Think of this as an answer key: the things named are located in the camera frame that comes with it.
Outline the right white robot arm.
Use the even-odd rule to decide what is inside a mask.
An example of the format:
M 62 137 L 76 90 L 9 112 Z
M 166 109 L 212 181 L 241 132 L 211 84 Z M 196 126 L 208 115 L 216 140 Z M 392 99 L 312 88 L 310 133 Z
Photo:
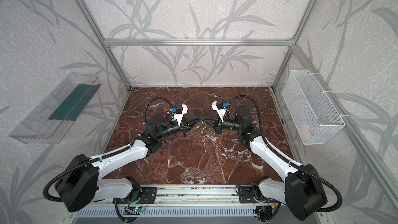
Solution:
M 221 134 L 223 130 L 237 131 L 238 141 L 270 165 L 281 178 L 281 181 L 275 181 L 262 177 L 253 182 L 252 195 L 257 202 L 264 203 L 273 199 L 277 203 L 285 204 L 299 220 L 305 220 L 327 204 L 322 183 L 316 179 L 316 169 L 311 165 L 303 167 L 271 144 L 253 126 L 252 115 L 247 106 L 238 106 L 232 120 L 227 119 L 227 103 L 214 101 L 211 107 L 217 114 L 204 118 L 204 121 L 217 134 Z

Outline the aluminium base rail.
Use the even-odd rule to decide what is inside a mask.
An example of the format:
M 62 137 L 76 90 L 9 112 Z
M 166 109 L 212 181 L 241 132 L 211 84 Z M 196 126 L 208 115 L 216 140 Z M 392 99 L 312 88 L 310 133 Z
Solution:
M 251 185 L 156 185 L 142 188 L 133 203 L 104 200 L 68 214 L 69 218 L 260 217 L 280 206 L 273 198 L 257 201 Z

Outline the clear plastic wall bin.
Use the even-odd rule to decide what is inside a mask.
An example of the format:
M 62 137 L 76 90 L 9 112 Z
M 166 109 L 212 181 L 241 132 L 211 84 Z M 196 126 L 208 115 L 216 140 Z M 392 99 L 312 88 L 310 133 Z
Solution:
M 9 134 L 24 144 L 58 144 L 102 84 L 98 76 L 69 73 Z

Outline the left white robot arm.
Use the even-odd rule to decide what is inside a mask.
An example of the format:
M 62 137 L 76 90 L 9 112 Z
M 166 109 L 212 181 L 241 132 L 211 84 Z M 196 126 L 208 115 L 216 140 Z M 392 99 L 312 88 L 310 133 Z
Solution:
M 153 155 L 162 147 L 163 138 L 180 132 L 187 134 L 199 121 L 200 117 L 187 117 L 182 118 L 181 123 L 176 120 L 169 123 L 162 115 L 154 115 L 146 123 L 144 132 L 128 145 L 93 157 L 77 155 L 66 170 L 50 182 L 59 196 L 50 196 L 48 189 L 44 195 L 63 202 L 69 212 L 76 212 L 93 201 L 126 198 L 139 188 L 136 182 L 126 178 L 108 180 L 105 176 Z

